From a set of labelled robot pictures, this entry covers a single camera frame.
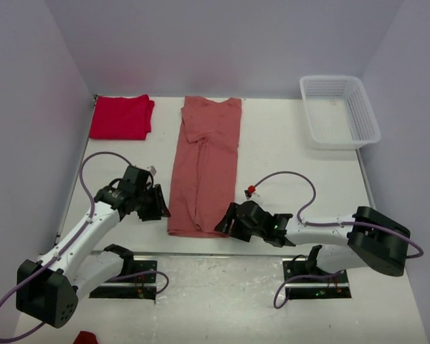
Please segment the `salmon pink t shirt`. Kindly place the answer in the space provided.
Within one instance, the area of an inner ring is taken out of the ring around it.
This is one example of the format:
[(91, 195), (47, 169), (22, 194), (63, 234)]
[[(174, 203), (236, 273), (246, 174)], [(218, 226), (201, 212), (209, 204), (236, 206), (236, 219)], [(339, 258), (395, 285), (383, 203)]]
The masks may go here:
[(215, 227), (235, 197), (241, 118), (239, 98), (185, 98), (171, 176), (171, 236), (221, 236)]

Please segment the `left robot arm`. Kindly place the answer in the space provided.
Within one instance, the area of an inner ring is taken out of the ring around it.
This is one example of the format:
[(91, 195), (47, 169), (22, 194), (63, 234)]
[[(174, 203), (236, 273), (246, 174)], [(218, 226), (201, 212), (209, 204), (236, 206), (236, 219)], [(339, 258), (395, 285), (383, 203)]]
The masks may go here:
[(100, 189), (94, 205), (53, 249), (37, 261), (24, 261), (17, 271), (23, 284), (16, 292), (16, 308), (54, 328), (64, 326), (78, 303), (105, 282), (125, 282), (139, 271), (133, 253), (110, 244), (92, 254), (99, 241), (125, 216), (135, 213), (141, 221), (170, 215), (156, 170), (128, 166), (123, 177)]

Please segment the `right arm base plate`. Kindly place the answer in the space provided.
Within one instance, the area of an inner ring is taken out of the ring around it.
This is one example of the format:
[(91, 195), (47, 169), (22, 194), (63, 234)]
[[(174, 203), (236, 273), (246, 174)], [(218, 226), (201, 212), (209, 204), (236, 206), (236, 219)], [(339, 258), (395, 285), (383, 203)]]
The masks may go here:
[(297, 279), (285, 285), (285, 294), (288, 300), (326, 300), (349, 299), (352, 297), (348, 274), (341, 272), (337, 277), (328, 278), (324, 272), (307, 272), (305, 263), (307, 257), (297, 257), (282, 260), (284, 280), (305, 274), (324, 276), (323, 279)]

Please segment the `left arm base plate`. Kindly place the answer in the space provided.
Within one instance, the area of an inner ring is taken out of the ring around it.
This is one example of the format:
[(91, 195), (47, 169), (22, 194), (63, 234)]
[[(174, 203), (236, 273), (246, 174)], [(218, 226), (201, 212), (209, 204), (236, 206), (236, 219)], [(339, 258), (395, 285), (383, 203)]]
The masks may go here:
[[(151, 257), (134, 257), (133, 269), (125, 275), (144, 271), (157, 270), (158, 261)], [(119, 282), (108, 282), (96, 288), (89, 294), (90, 299), (115, 299), (115, 300), (156, 300), (157, 277), (155, 274), (147, 274), (132, 277)]]

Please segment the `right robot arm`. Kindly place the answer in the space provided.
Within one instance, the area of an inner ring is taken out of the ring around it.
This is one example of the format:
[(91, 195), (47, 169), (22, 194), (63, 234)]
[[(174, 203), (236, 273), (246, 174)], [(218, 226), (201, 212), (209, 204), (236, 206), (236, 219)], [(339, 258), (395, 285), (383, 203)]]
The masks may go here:
[(391, 277), (404, 273), (411, 232), (382, 213), (360, 206), (353, 215), (313, 226), (292, 214), (271, 214), (253, 201), (229, 205), (215, 230), (273, 247), (312, 245), (303, 272), (315, 282), (340, 270), (369, 267)]

